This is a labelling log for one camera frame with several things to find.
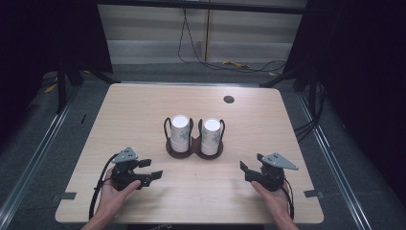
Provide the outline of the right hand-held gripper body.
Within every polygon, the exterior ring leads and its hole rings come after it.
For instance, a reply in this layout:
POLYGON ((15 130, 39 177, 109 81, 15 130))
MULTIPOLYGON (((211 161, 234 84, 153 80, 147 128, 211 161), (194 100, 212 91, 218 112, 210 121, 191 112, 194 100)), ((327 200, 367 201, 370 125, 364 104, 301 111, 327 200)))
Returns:
POLYGON ((284 184, 285 169, 293 171, 299 169, 298 166, 277 152, 264 156, 264 160, 260 162, 262 163, 260 170, 263 177, 260 184, 270 192, 277 191, 284 184))

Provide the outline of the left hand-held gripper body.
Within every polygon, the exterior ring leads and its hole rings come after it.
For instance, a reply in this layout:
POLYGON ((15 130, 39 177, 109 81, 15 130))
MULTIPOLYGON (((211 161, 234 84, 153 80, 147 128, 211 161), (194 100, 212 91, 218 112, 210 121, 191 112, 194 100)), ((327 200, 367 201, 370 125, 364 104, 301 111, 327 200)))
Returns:
POLYGON ((114 168, 110 179, 116 190, 122 191, 137 180, 136 175, 139 173, 135 173, 134 170, 139 168, 139 161, 138 154, 130 147, 121 150, 113 157, 114 168))

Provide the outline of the dark wire cup holder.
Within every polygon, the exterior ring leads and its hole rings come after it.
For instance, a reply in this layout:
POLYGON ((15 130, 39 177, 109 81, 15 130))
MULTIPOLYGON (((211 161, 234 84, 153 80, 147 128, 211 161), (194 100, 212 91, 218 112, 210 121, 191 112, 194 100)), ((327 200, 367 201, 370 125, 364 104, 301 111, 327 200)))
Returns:
POLYGON ((189 149, 185 152, 176 152, 173 150, 171 147, 170 143, 170 126, 171 126, 171 117, 167 117, 167 119, 164 121, 163 128, 164 128, 164 134, 166 138, 166 151, 167 153, 176 159, 185 159, 191 156, 192 154, 196 154, 202 159, 206 160, 214 160, 218 158, 224 149, 224 144, 223 144, 223 136, 225 132, 225 122, 223 120, 219 120, 221 123, 221 132, 220 132, 220 142, 218 146, 217 153, 215 155, 206 155, 201 151, 201 131, 202 131, 202 124, 203 120, 200 119, 198 124, 197 124, 197 130, 198 130, 198 136, 194 138, 192 136, 192 131, 193 131, 193 119, 189 118, 190 120, 190 134, 189 134, 189 149))

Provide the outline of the person's right hand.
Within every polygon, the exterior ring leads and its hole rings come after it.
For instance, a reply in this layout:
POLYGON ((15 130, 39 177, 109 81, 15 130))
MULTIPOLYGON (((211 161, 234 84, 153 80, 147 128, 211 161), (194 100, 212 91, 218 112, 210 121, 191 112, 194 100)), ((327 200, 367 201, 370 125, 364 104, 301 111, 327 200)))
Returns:
POLYGON ((257 181, 251 183, 252 187, 264 200, 266 209, 274 223, 291 220, 288 211, 288 201, 282 189, 270 192, 263 188, 257 181))

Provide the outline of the person's left hand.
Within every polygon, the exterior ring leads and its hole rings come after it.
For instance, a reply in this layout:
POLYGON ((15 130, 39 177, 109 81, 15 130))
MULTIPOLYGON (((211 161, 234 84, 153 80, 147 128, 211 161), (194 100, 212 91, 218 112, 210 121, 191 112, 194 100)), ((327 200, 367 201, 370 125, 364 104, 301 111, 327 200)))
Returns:
POLYGON ((124 206, 127 197, 141 185, 141 182, 136 180, 122 191, 117 191, 111 184, 111 174, 112 170, 109 169, 105 175, 104 183, 101 186, 101 198, 96 214, 94 215, 95 219, 103 220, 104 222, 110 222, 116 217, 124 206))

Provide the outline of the black metal stand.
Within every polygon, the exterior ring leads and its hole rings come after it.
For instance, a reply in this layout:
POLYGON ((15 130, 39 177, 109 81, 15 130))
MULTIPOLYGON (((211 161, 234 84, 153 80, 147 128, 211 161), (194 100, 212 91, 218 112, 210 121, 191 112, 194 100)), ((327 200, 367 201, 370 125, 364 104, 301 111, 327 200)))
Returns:
POLYGON ((312 64, 302 63, 291 70, 284 71, 273 80, 261 83, 259 87, 272 88, 281 81, 295 79, 294 90, 296 92, 303 92, 308 86, 309 108, 312 114, 316 111, 316 84, 315 68, 312 64))
POLYGON ((107 77, 103 72, 99 71, 96 67, 78 57, 63 57, 57 69, 57 92, 58 92, 58 108, 57 113, 60 113, 67 104, 66 97, 66 80, 69 80, 73 86, 82 86, 84 79, 81 75, 81 71, 88 71, 91 75, 98 79, 109 83, 119 83, 118 80, 114 80, 107 77))

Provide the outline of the metal bar behind table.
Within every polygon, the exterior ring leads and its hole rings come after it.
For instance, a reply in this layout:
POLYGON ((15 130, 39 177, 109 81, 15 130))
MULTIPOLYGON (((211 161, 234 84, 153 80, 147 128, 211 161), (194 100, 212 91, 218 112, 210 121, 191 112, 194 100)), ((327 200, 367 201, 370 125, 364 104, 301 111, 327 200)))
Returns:
POLYGON ((151 84, 151 85, 183 85, 183 86, 212 86, 212 87, 248 87, 259 88, 258 84, 251 83, 210 83, 210 82, 163 82, 163 81, 122 81, 126 84, 151 84))

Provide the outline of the black curtain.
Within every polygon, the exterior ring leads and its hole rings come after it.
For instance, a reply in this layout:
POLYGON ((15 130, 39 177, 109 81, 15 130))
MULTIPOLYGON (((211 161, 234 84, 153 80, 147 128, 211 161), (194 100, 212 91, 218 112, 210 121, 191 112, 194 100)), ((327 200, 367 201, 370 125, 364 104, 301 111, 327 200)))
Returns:
POLYGON ((307 0, 286 68, 301 64, 406 206, 406 0, 307 0))
POLYGON ((71 59, 83 70, 112 71, 96 0, 0 0, 0 147, 43 76, 71 59))

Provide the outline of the black overhead bar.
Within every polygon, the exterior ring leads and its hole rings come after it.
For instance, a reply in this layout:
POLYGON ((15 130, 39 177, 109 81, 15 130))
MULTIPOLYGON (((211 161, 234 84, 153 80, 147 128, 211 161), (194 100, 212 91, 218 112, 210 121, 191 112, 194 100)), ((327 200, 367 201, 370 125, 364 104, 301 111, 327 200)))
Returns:
POLYGON ((263 6, 232 3, 212 3, 192 0, 95 0, 97 4, 114 6, 138 6, 155 8, 213 10, 228 12, 266 12, 282 14, 304 14, 306 8, 263 6))

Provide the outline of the metal floor rail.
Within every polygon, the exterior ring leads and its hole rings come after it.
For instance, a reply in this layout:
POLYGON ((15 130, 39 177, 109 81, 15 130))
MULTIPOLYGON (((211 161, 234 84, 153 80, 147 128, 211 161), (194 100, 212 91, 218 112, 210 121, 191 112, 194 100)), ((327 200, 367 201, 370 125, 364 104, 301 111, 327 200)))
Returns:
POLYGON ((324 131, 320 125, 315 125, 312 129, 314 136, 322 150, 322 153, 327 161, 327 164, 331 170, 331 173, 335 179, 335 182, 340 190, 340 193, 345 200, 347 207, 352 215, 352 218, 358 228, 358 230, 372 230, 370 222, 364 212, 362 205, 356 197, 351 185, 349 184, 333 149, 324 134, 324 131))
POLYGON ((5 202, 0 207, 0 230, 7 229, 8 225, 13 219, 15 212, 17 211, 23 197, 27 193, 47 154, 48 149, 54 142, 67 114, 69 113, 72 103, 77 97, 78 91, 79 87, 75 86, 70 94, 70 98, 52 120, 50 127, 47 129, 47 132, 36 148, 30 162, 12 188, 11 193, 7 196, 5 202))

